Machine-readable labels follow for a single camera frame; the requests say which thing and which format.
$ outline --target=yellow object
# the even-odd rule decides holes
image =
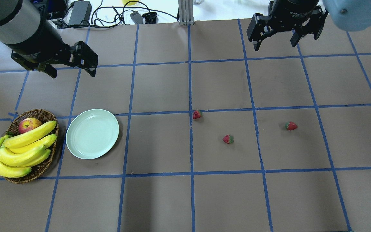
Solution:
[[[131,1],[131,0],[121,0],[122,1],[122,4],[125,5],[127,2]],[[127,6],[133,6],[137,4],[136,2],[132,2],[132,3],[128,3]]]
[[[56,140],[56,135],[55,134],[47,135],[44,138],[41,138],[40,140],[35,141],[35,142],[33,142],[31,144],[28,144],[26,146],[18,147],[18,148],[13,148],[12,147],[12,148],[9,148],[9,150],[12,151],[15,154],[21,154],[21,153],[24,153],[24,152],[27,152],[27,151],[31,150],[34,147],[38,147],[40,145],[44,145],[45,148],[48,148],[48,147],[50,147],[51,145],[54,144],[55,140]]]
[[[50,153],[51,153],[50,149],[45,149],[43,155],[41,155],[40,157],[38,157],[36,160],[34,160],[32,162],[24,164],[24,166],[32,167],[32,166],[35,166],[37,164],[40,164],[50,156]]]
[[[8,138],[8,135],[5,135],[0,138],[0,147],[4,140]],[[25,175],[28,175],[28,173],[31,172],[31,168],[29,167],[10,167],[8,165],[5,165],[0,161],[0,176],[3,177],[9,177],[9,178],[17,178],[17,177],[22,177]]]
[[[38,141],[39,139],[50,133],[55,128],[55,126],[56,121],[54,120],[46,122],[33,130],[25,132],[24,134],[7,138],[4,141],[3,145],[8,148],[18,148],[26,146],[35,141]]]
[[[40,145],[25,153],[15,154],[9,151],[8,148],[2,146],[0,148],[0,161],[9,166],[24,166],[25,164],[30,163],[43,155],[44,150],[44,145]]]

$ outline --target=grid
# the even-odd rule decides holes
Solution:
[[[241,42],[243,46],[243,54],[244,58],[243,59],[217,59],[217,60],[192,60],[191,58],[191,39],[190,39],[190,26],[187,28],[187,38],[188,38],[188,60],[183,61],[183,62],[159,62],[159,63],[137,63],[136,58],[137,58],[137,45],[138,45],[138,31],[139,31],[139,26],[137,25],[137,30],[136,30],[136,38],[135,38],[135,47],[134,47],[134,60],[133,63],[130,64],[117,64],[117,65],[100,65],[98,68],[103,68],[103,67],[118,67],[118,66],[132,66],[133,71],[132,71],[132,79],[131,79],[131,94],[130,94],[130,103],[129,103],[129,111],[128,113],[119,113],[115,114],[115,116],[128,116],[128,127],[127,127],[127,135],[126,135],[126,141],[125,141],[125,155],[124,155],[124,166],[123,166],[123,172],[121,175],[78,175],[78,176],[61,176],[60,175],[60,170],[61,170],[61,165],[62,165],[62,159],[63,159],[63,153],[66,147],[66,144],[63,144],[63,149],[62,149],[62,155],[59,160],[58,164],[58,170],[56,176],[47,176],[47,177],[41,177],[39,179],[54,179],[55,180],[55,185],[53,189],[53,194],[52,194],[52,200],[50,204],[50,210],[47,218],[47,223],[46,223],[46,229],[45,231],[47,232],[50,226],[50,218],[52,215],[52,209],[53,209],[53,203],[55,201],[56,197],[56,190],[57,190],[57,185],[58,181],[60,179],[94,179],[94,178],[121,178],[122,179],[122,184],[121,184],[121,193],[120,193],[120,204],[119,204],[119,216],[118,216],[118,231],[121,231],[121,220],[122,220],[122,207],[123,207],[123,199],[124,199],[124,189],[125,189],[125,179],[126,178],[137,178],[137,177],[151,177],[151,176],[176,176],[176,175],[187,175],[190,176],[190,187],[191,187],[191,217],[192,217],[192,231],[195,231],[195,202],[194,202],[194,176],[195,175],[220,175],[220,174],[251,174],[251,173],[259,173],[262,174],[262,180],[263,180],[263,186],[264,186],[264,194],[265,194],[265,203],[267,207],[267,215],[268,215],[268,220],[269,220],[269,227],[270,231],[274,231],[273,229],[273,223],[272,223],[272,213],[270,210],[270,200],[268,197],[268,188],[267,188],[267,181],[266,181],[266,173],[299,173],[299,172],[332,172],[334,176],[334,180],[336,183],[336,188],[338,192],[338,196],[340,198],[340,203],[342,206],[344,218],[346,221],[347,229],[348,231],[352,231],[352,227],[349,222],[349,218],[347,215],[346,211],[346,206],[343,201],[342,193],[341,193],[341,186],[338,182],[336,171],[341,171],[341,170],[371,170],[371,166],[367,167],[347,167],[347,168],[337,168],[334,166],[331,153],[330,153],[330,148],[327,142],[326,134],[324,131],[324,126],[320,117],[319,109],[322,108],[334,108],[334,107],[365,107],[365,106],[371,106],[371,104],[349,104],[349,105],[318,105],[313,93],[313,88],[310,83],[310,79],[308,76],[308,71],[305,66],[304,58],[310,58],[310,57],[344,57],[344,56],[352,56],[356,57],[359,65],[362,69],[362,72],[365,76],[365,79],[370,87],[371,90],[371,82],[370,79],[365,71],[365,68],[362,65],[362,62],[360,60],[361,56],[366,56],[366,55],[371,55],[371,53],[358,53],[352,38],[350,37],[350,34],[347,32],[347,36],[349,38],[350,44],[353,47],[354,54],[335,54],[335,55],[308,55],[308,56],[303,56],[301,49],[299,45],[297,45],[297,49],[299,52],[299,56],[286,56],[286,57],[260,57],[260,58],[247,58],[246,55],[246,48],[244,44],[244,39],[243,39],[243,31],[242,31],[242,26],[240,20],[238,20],[238,26],[239,26],[239,31],[240,31],[240,37],[241,37]],[[88,29],[87,36],[85,39],[85,42],[87,43],[88,38],[90,35],[90,30]],[[304,105],[304,106],[291,106],[291,107],[256,107],[254,98],[253,98],[253,91],[252,91],[252,86],[251,86],[251,81],[250,81],[250,73],[249,73],[249,65],[248,61],[249,60],[259,60],[259,59],[292,59],[292,58],[300,58],[303,70],[307,79],[308,83],[308,88],[310,91],[310,94],[312,96],[312,101],[313,105]],[[253,112],[253,123],[255,126],[256,130],[256,135],[257,135],[257,147],[259,151],[259,159],[260,159],[260,165],[261,169],[260,170],[236,170],[236,171],[200,171],[200,172],[195,172],[193,165],[193,120],[192,120],[192,114],[193,114],[193,107],[192,107],[192,88],[191,88],[191,82],[192,82],[192,63],[206,63],[206,62],[231,62],[231,61],[244,61],[245,63],[245,68],[246,68],[246,75],[247,75],[247,82],[249,86],[249,92],[250,92],[250,100],[252,107],[251,108],[239,108],[239,109],[216,109],[216,110],[202,110],[202,112],[227,112],[227,111],[252,111]],[[189,109],[188,111],[160,111],[160,112],[142,112],[142,113],[133,113],[132,112],[132,102],[133,102],[133,92],[134,92],[134,78],[135,78],[135,69],[136,66],[145,66],[145,65],[162,65],[162,64],[178,64],[178,63],[187,63],[188,64],[188,87],[189,87]],[[5,72],[26,72],[25,80],[22,84],[21,92],[18,97],[18,101],[16,103],[15,111],[18,110],[19,103],[21,101],[22,93],[25,88],[25,84],[28,79],[29,71],[24,71],[24,70],[12,70],[12,71],[0,71],[0,73],[5,73]],[[73,118],[76,117],[76,115],[73,115],[73,108],[74,108],[74,103],[75,103],[75,98],[76,94],[78,91],[78,84],[81,76],[81,70],[79,69],[78,71],[78,77],[77,81],[75,84],[75,90],[72,98],[72,104],[71,104],[71,109],[69,116],[62,116],[58,117],[59,119],[68,119],[68,126],[70,125],[71,121]],[[322,169],[273,169],[273,170],[267,170],[264,168],[264,164],[262,161],[262,154],[261,154],[261,148],[260,148],[260,143],[259,143],[259,128],[258,128],[258,123],[257,123],[257,115],[256,113],[258,111],[263,111],[263,110],[283,110],[283,109],[315,109],[318,121],[319,121],[319,126],[321,129],[321,133],[324,139],[324,144],[327,150],[327,155],[328,159],[330,161],[330,168],[322,168]],[[131,116],[138,116],[138,115],[155,115],[155,114],[178,114],[178,113],[188,113],[190,117],[190,171],[189,172],[175,172],[175,173],[142,173],[142,174],[126,174],[127,170],[127,158],[128,158],[128,142],[129,142],[129,133],[130,133],[130,123],[131,123]],[[9,113],[9,115],[12,118],[3,118],[0,119],[0,121],[12,121],[16,116],[18,116],[18,113]]]

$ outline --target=round plate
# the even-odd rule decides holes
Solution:
[[[66,134],[67,147],[76,157],[95,159],[113,147],[118,132],[118,122],[112,113],[102,109],[87,110],[71,122]]]

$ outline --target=plate rim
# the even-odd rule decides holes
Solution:
[[[116,136],[116,138],[115,138],[115,141],[112,143],[112,146],[109,148],[109,149],[107,149],[106,151],[105,151],[105,153],[104,154],[99,154],[99,155],[96,155],[96,156],[94,156],[94,157],[92,157],[92,158],[84,158],[84,157],[80,157],[80,156],[78,156],[77,154],[74,154],[73,153],[73,151],[71,151],[71,149],[70,149],[70,147],[68,146],[68,132],[70,131],[70,128],[71,128],[71,125],[73,124],[73,122],[75,122],[75,120],[78,118],[78,117],[83,117],[84,115],[83,114],[86,114],[87,112],[90,112],[90,111],[105,111],[106,113],[108,113],[108,114],[110,114],[110,115],[112,115],[112,117],[115,119],[115,122],[116,122],[116,124],[117,124],[117,126],[118,126],[118,128],[117,128],[117,136]],[[86,111],[84,111],[84,112],[82,112],[82,113],[80,113],[80,114],[78,114],[75,118],[74,118],[74,120],[70,123],[70,125],[68,126],[68,128],[67,128],[67,132],[66,132],[66,135],[65,135],[65,142],[66,142],[66,145],[67,145],[67,148],[68,148],[68,151],[70,151],[71,152],[71,154],[73,154],[73,156],[75,156],[75,157],[77,157],[77,158],[80,158],[80,159],[84,159],[84,160],[93,160],[93,159],[96,159],[96,158],[98,158],[98,157],[102,157],[103,155],[105,155],[105,154],[107,154],[107,152],[109,152],[109,150],[111,150],[111,148],[115,145],[115,143],[116,143],[116,141],[117,141],[117,139],[118,139],[118,135],[119,135],[119,123],[118,123],[118,120],[117,120],[117,118],[115,117],[115,115],[114,114],[112,114],[111,112],[109,112],[108,110],[104,110],[104,109],[90,109],[90,110],[86,110]]]

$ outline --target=fruit basket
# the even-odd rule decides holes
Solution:
[[[11,183],[15,183],[15,184],[24,184],[24,183],[27,183],[27,182],[31,182],[31,181],[37,179],[38,177],[40,177],[48,169],[48,167],[50,167],[51,163],[53,162],[54,156],[56,154],[56,146],[57,146],[57,142],[58,142],[59,125],[58,125],[58,120],[55,117],[55,115],[53,115],[48,110],[35,109],[35,110],[27,111],[27,112],[19,115],[12,122],[12,124],[9,126],[8,130],[6,131],[6,134],[9,134],[9,135],[12,135],[12,136],[19,135],[19,131],[18,131],[19,123],[23,119],[26,119],[26,118],[36,118],[36,119],[39,119],[42,123],[46,123],[48,121],[55,120],[57,122],[57,124],[56,124],[55,128],[53,129],[53,131],[49,133],[49,135],[50,134],[56,134],[57,139],[54,142],[54,144],[50,147],[50,149],[51,149],[50,156],[45,161],[43,161],[42,163],[31,167],[31,172],[28,173],[28,175],[23,176],[23,177],[19,177],[19,178],[7,178],[7,177],[5,177],[5,179],[7,181],[9,181]]]

